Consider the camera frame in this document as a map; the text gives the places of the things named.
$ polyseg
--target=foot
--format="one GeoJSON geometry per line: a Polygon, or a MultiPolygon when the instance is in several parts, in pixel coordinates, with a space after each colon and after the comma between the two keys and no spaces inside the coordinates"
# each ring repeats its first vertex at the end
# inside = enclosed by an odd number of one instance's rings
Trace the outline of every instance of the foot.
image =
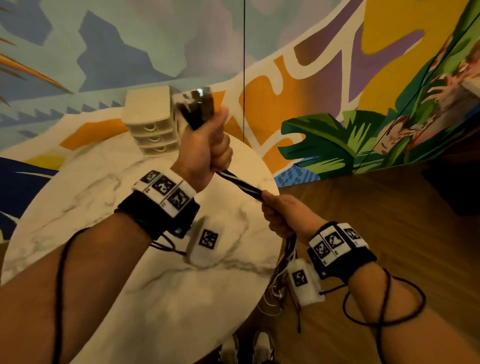
{"type": "Polygon", "coordinates": [[[233,334],[223,344],[219,350],[219,363],[222,364],[238,364],[239,341],[237,336],[233,334]]]}
{"type": "Polygon", "coordinates": [[[266,332],[257,331],[253,339],[253,364],[275,360],[273,338],[266,332]]]}

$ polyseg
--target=round table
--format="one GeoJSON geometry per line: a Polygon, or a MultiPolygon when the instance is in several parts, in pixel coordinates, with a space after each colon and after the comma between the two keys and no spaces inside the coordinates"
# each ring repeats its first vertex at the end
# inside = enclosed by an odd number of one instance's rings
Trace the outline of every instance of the round table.
{"type": "MultiPolygon", "coordinates": [[[[278,193],[255,152],[234,137],[231,146],[229,170],[278,193]]],[[[169,168],[176,157],[144,157],[128,133],[79,151],[22,216],[5,256],[1,283],[79,229],[105,219],[141,176],[169,168]]],[[[74,364],[191,364],[217,347],[255,308],[275,268],[281,239],[268,229],[261,204],[217,175],[195,200],[201,206],[195,220],[217,214],[227,220],[218,246],[221,259],[193,267],[180,255],[148,248],[74,364]]],[[[188,237],[174,241],[182,249],[188,237]]]]}

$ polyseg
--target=black line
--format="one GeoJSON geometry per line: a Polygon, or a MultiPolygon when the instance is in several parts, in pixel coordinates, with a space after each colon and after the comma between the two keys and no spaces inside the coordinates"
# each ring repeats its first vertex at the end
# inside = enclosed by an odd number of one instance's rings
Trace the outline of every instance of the black line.
{"type": "Polygon", "coordinates": [[[243,142],[245,142],[245,10],[246,0],[243,0],[243,142]]]}
{"type": "MultiPolygon", "coordinates": [[[[443,56],[443,58],[440,60],[440,62],[438,62],[437,66],[435,67],[435,69],[432,70],[432,73],[433,74],[437,69],[438,67],[440,67],[440,65],[442,64],[442,62],[444,60],[446,60],[448,54],[455,48],[455,46],[458,44],[458,42],[460,41],[460,39],[462,39],[462,37],[467,33],[467,31],[470,29],[470,27],[473,25],[473,23],[475,23],[475,21],[478,19],[478,17],[480,16],[480,13],[477,14],[477,16],[475,17],[475,19],[472,20],[472,22],[468,25],[468,27],[465,29],[465,31],[463,32],[463,34],[458,38],[458,40],[452,44],[451,48],[448,50],[448,52],[446,52],[443,56]]],[[[430,64],[428,65],[427,67],[427,71],[426,73],[424,74],[423,76],[423,82],[422,84],[420,85],[419,89],[417,90],[417,92],[415,93],[415,95],[410,99],[410,101],[405,105],[405,107],[402,109],[402,111],[400,111],[397,115],[397,117],[395,118],[395,120],[393,120],[392,124],[390,125],[390,127],[388,128],[388,130],[378,139],[377,143],[375,143],[375,145],[373,146],[373,148],[370,150],[370,152],[368,152],[368,154],[365,156],[365,158],[360,162],[359,166],[357,168],[355,168],[355,170],[353,171],[352,174],[355,174],[355,172],[362,166],[363,162],[366,161],[366,159],[368,158],[368,156],[370,155],[370,153],[375,149],[375,147],[378,145],[378,143],[380,142],[380,140],[384,137],[385,134],[387,134],[394,126],[395,122],[397,121],[397,119],[402,115],[402,112],[405,111],[405,109],[410,105],[410,102],[412,102],[417,96],[418,94],[420,93],[420,91],[422,90],[422,88],[426,85],[427,81],[428,81],[428,77],[425,79],[425,76],[429,73],[429,69],[430,67],[432,66],[432,63],[436,60],[436,58],[438,57],[438,55],[440,54],[440,51],[437,52],[436,56],[432,59],[432,61],[430,62],[430,64]]]]}

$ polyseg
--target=left hand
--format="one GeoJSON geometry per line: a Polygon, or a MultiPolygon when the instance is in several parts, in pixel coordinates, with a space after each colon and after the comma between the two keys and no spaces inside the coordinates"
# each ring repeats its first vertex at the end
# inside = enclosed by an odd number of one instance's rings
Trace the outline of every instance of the left hand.
{"type": "Polygon", "coordinates": [[[228,109],[221,108],[198,130],[188,126],[183,134],[179,156],[171,169],[197,192],[205,189],[216,171],[226,170],[232,161],[230,137],[223,132],[227,117],[228,109]]]}

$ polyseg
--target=right hand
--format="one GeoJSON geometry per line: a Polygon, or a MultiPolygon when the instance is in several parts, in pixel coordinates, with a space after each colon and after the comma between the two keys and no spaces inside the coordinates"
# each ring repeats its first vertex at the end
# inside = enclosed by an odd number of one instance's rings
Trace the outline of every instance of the right hand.
{"type": "Polygon", "coordinates": [[[270,222],[268,227],[281,238],[297,234],[300,242],[308,244],[315,233],[328,221],[315,214],[305,204],[288,194],[275,196],[262,192],[262,211],[270,222]]]}

